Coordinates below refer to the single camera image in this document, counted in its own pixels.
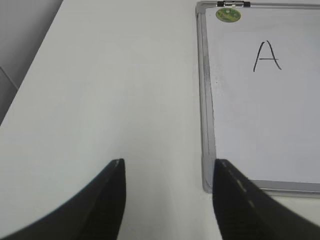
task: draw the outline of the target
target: round sticker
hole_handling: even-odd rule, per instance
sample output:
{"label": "round sticker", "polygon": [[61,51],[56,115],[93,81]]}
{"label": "round sticker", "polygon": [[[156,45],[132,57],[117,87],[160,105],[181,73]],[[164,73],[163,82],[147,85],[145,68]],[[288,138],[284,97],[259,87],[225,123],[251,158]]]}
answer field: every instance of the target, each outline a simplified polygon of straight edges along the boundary
{"label": "round sticker", "polygon": [[219,9],[215,15],[220,21],[226,23],[234,23],[241,18],[240,12],[230,7]]}

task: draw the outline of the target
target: black object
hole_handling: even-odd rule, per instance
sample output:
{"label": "black object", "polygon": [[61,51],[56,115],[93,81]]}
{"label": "black object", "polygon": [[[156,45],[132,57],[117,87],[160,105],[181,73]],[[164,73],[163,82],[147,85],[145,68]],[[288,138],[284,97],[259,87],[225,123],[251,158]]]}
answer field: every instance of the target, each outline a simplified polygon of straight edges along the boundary
{"label": "black object", "polygon": [[125,161],[113,160],[65,204],[2,240],[116,240],[125,203]]}
{"label": "black object", "polygon": [[320,239],[320,227],[273,200],[228,160],[215,161],[212,198],[223,240]]}
{"label": "black object", "polygon": [[[217,1],[216,6],[219,8],[223,8],[225,6],[225,3],[228,1]],[[244,8],[250,8],[251,3],[249,1],[237,1],[237,2],[242,2]]]}

